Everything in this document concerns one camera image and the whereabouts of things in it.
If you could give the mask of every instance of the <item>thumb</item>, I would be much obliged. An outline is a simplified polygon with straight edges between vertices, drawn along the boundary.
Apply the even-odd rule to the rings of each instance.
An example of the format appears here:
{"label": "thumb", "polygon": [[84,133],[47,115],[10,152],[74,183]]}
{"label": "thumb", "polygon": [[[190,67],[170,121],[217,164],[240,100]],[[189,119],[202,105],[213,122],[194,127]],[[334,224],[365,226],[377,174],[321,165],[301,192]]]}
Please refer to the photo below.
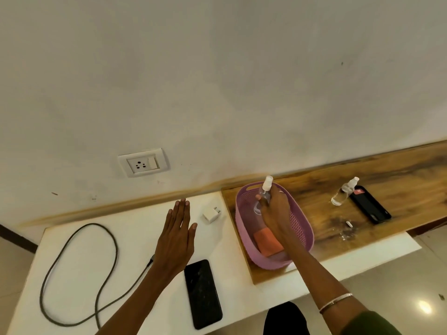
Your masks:
{"label": "thumb", "polygon": [[268,203],[268,201],[266,200],[265,197],[262,197],[259,194],[257,194],[255,197],[256,197],[256,200],[258,200],[259,203],[261,204],[261,207],[268,207],[269,206],[269,203]]}
{"label": "thumb", "polygon": [[195,232],[197,229],[197,223],[193,223],[191,227],[188,229],[188,248],[187,252],[190,256],[194,253],[194,238],[195,238]]}

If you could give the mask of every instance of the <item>orange sponge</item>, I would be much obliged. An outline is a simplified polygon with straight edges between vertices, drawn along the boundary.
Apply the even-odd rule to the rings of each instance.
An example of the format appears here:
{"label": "orange sponge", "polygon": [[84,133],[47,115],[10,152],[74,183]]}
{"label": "orange sponge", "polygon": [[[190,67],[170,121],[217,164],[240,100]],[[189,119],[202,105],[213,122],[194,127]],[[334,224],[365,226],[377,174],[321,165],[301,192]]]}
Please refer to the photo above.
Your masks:
{"label": "orange sponge", "polygon": [[257,247],[265,257],[279,253],[284,247],[279,243],[272,231],[265,227],[253,234]]}

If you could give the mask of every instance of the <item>black pants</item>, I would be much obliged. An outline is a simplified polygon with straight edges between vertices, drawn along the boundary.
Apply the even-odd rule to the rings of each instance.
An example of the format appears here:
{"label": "black pants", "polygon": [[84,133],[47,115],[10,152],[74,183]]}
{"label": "black pants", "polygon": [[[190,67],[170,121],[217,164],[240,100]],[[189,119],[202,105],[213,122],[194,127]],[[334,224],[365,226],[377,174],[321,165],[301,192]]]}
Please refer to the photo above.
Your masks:
{"label": "black pants", "polygon": [[306,319],[292,302],[269,309],[264,323],[264,335],[309,335]]}

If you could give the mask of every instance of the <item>white power adapter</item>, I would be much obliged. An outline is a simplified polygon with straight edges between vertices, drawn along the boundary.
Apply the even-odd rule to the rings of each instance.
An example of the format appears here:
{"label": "white power adapter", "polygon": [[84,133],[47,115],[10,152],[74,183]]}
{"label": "white power adapter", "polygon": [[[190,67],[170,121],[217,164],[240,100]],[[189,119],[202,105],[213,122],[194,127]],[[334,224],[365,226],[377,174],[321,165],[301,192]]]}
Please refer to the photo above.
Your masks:
{"label": "white power adapter", "polygon": [[220,215],[220,209],[209,205],[203,210],[203,217],[209,222],[213,222]]}

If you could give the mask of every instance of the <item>switch plate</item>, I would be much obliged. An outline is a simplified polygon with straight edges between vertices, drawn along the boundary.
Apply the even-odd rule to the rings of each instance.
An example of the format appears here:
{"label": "switch plate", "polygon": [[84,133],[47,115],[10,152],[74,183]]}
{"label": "switch plate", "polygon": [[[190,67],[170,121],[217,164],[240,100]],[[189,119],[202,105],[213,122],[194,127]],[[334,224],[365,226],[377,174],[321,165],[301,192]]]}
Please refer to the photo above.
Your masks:
{"label": "switch plate", "polygon": [[137,177],[168,170],[165,154],[161,148],[152,151],[120,155],[118,162],[127,177]]}

